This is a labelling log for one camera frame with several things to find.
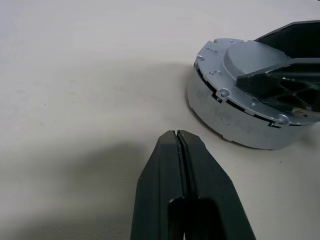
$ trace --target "white surface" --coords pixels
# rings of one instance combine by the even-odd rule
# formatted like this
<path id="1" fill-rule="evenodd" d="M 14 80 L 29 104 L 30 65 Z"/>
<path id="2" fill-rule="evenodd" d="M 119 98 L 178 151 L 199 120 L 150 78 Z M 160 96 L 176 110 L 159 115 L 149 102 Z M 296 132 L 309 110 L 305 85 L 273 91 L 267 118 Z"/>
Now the white surface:
<path id="1" fill-rule="evenodd" d="M 128 240 L 138 176 L 177 129 L 229 174 L 258 240 L 320 239 L 320 126 L 248 149 L 185 98 L 208 40 L 319 17 L 316 0 L 0 0 L 0 239 Z"/>

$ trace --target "black plastic part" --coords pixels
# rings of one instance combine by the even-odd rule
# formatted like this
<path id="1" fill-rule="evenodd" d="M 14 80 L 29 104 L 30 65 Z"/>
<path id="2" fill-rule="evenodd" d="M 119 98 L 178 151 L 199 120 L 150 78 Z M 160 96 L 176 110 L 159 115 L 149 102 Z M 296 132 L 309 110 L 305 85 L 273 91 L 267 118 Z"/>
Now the black plastic part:
<path id="1" fill-rule="evenodd" d="M 282 111 L 320 112 L 320 58 L 294 58 L 239 76 L 236 86 Z"/>
<path id="2" fill-rule="evenodd" d="M 297 21 L 255 41 L 278 49 L 291 58 L 320 58 L 320 20 Z"/>
<path id="3" fill-rule="evenodd" d="M 131 240 L 255 240 L 236 189 L 201 139 L 162 135 L 136 188 Z"/>
<path id="4" fill-rule="evenodd" d="M 293 22 L 255 41 L 292 59 L 246 75 L 236 85 L 260 102 L 291 112 L 320 112 L 320 20 Z"/>

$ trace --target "silver metal housing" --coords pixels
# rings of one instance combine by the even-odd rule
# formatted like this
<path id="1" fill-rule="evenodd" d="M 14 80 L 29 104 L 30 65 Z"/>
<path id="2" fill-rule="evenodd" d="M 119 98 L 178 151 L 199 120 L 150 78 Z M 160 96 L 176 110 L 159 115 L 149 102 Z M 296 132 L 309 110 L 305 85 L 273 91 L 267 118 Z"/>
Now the silver metal housing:
<path id="1" fill-rule="evenodd" d="M 190 107 L 229 141 L 257 149 L 281 149 L 299 138 L 319 118 L 279 111 L 236 87 L 236 78 L 290 59 L 256 41 L 219 38 L 209 41 L 187 84 Z"/>

